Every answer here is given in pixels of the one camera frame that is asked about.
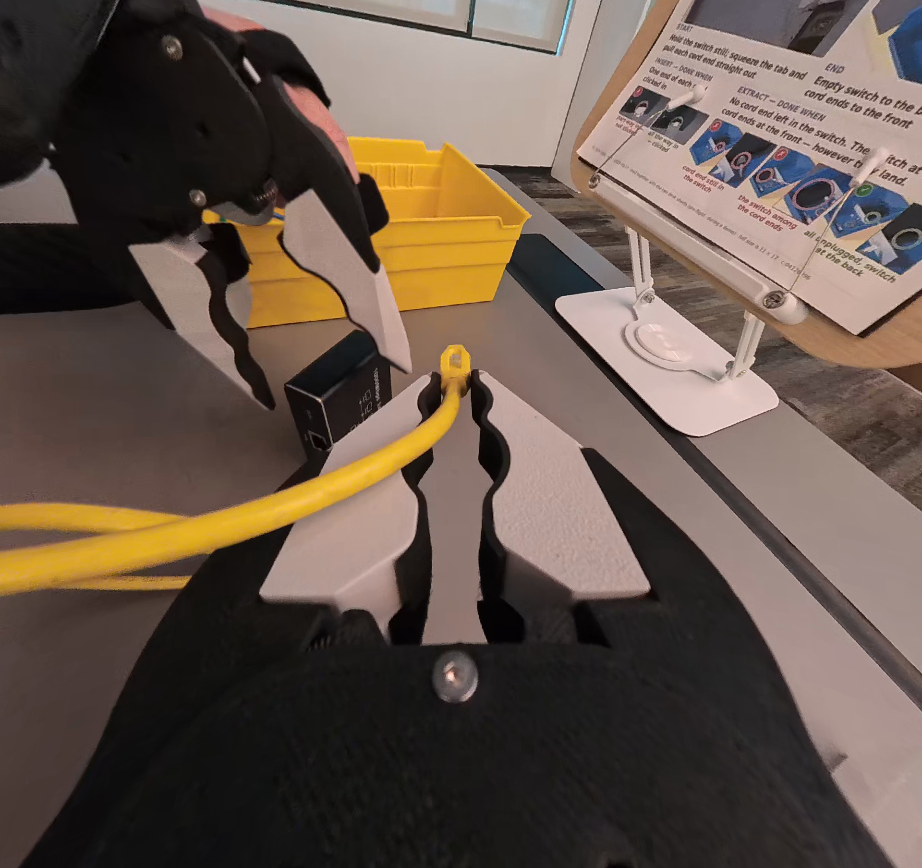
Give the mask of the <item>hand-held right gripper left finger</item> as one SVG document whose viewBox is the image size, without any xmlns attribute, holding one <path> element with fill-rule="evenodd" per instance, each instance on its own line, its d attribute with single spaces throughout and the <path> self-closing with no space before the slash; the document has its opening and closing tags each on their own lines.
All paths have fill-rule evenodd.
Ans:
<svg viewBox="0 0 922 868">
<path fill-rule="evenodd" d="M 432 592 L 421 480 L 428 450 L 385 480 L 295 523 L 260 588 L 271 604 L 368 612 L 394 644 L 420 644 Z"/>
</svg>

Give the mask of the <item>yellow plastic bin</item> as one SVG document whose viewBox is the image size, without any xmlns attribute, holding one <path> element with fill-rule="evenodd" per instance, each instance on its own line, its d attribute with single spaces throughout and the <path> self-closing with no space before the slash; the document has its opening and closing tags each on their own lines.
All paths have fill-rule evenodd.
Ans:
<svg viewBox="0 0 922 868">
<path fill-rule="evenodd" d="M 489 302 L 529 213 L 451 144 L 351 136 L 390 220 L 373 236 L 400 311 Z M 335 291 L 282 251 L 284 211 L 266 225 L 238 225 L 251 260 L 251 330 L 345 317 Z"/>
</svg>

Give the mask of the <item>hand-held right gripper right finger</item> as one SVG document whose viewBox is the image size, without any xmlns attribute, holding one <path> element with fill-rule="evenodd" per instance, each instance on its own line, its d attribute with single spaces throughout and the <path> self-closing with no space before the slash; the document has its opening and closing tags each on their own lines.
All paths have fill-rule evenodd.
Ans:
<svg viewBox="0 0 922 868">
<path fill-rule="evenodd" d="M 470 380 L 482 507 L 483 601 L 575 605 L 633 599 L 651 585 L 579 442 L 484 371 Z"/>
</svg>

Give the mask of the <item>person's left hand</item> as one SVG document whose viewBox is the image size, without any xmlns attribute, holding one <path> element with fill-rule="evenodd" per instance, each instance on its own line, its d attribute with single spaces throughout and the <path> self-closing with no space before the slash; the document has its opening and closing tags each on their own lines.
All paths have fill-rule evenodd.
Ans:
<svg viewBox="0 0 922 868">
<path fill-rule="evenodd" d="M 295 107 L 307 121 L 327 135 L 347 165 L 353 181 L 359 183 L 361 177 L 347 135 L 321 98 L 307 87 L 287 82 L 284 83 L 284 86 Z"/>
</svg>

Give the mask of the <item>black mesh wrist pad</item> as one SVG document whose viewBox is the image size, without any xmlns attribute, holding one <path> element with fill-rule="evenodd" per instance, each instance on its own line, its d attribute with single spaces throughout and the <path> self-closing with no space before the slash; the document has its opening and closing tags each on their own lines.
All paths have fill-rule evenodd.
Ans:
<svg viewBox="0 0 922 868">
<path fill-rule="evenodd" d="M 1 314 L 103 309 L 139 302 L 173 329 L 127 247 L 77 225 L 2 224 Z"/>
</svg>

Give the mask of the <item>black ethernet switch box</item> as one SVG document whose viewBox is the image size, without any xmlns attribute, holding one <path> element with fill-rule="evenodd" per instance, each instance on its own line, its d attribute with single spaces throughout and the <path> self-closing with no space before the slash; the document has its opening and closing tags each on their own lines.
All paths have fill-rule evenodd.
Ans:
<svg viewBox="0 0 922 868">
<path fill-rule="evenodd" d="M 370 334 L 354 330 L 285 383 L 285 395 L 307 458 L 327 452 L 386 406 L 391 366 Z"/>
</svg>

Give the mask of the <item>white document stand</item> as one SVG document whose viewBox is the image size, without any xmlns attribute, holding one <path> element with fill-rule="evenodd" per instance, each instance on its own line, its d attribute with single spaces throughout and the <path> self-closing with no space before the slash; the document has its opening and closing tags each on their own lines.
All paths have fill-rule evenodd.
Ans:
<svg viewBox="0 0 922 868">
<path fill-rule="evenodd" d="M 557 299 L 564 322 L 667 426 L 705 437 L 776 409 L 752 370 L 765 325 L 746 313 L 731 354 L 660 298 L 650 242 L 627 229 L 632 286 Z"/>
</svg>

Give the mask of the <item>wooden document board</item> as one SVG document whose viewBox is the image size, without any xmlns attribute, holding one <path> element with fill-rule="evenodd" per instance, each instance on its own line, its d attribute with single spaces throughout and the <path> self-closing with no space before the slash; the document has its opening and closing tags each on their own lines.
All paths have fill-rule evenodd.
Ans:
<svg viewBox="0 0 922 868">
<path fill-rule="evenodd" d="M 687 230 L 675 219 L 641 199 L 636 193 L 617 182 L 601 176 L 601 187 L 595 188 L 593 170 L 579 158 L 578 149 L 601 121 L 604 113 L 628 86 L 640 69 L 645 57 L 663 32 L 679 0 L 656 0 L 631 39 L 624 55 L 614 68 L 606 87 L 601 91 L 591 112 L 577 133 L 570 159 L 570 178 L 574 187 L 585 197 L 601 205 L 627 229 L 635 230 L 650 240 L 675 262 L 703 279 L 716 294 L 732 301 L 748 314 L 764 321 L 782 337 L 802 351 L 819 359 L 846 367 L 893 369 L 917 365 L 921 361 L 920 296 L 905 303 L 867 336 L 855 336 L 838 327 L 816 310 L 807 308 L 801 321 L 790 324 L 781 321 L 782 309 L 766 310 L 762 300 L 753 300 L 740 290 L 739 280 L 731 284 L 721 280 L 730 269 L 738 274 L 752 272 L 743 263 L 730 262 L 726 253 L 697 234 Z"/>
</svg>

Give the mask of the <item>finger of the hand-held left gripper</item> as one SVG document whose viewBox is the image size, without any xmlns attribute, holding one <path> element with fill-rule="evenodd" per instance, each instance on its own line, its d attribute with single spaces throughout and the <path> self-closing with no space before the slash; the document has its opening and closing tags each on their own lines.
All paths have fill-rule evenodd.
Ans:
<svg viewBox="0 0 922 868">
<path fill-rule="evenodd" d="M 301 270 L 337 293 L 349 320 L 373 338 L 379 355 L 403 373 L 411 371 L 409 339 L 385 269 L 368 265 L 359 243 L 315 191 L 286 206 L 281 245 Z"/>
<path fill-rule="evenodd" d="M 276 401 L 250 350 L 250 261 L 236 233 L 196 233 L 129 247 L 175 333 L 267 410 Z"/>
</svg>

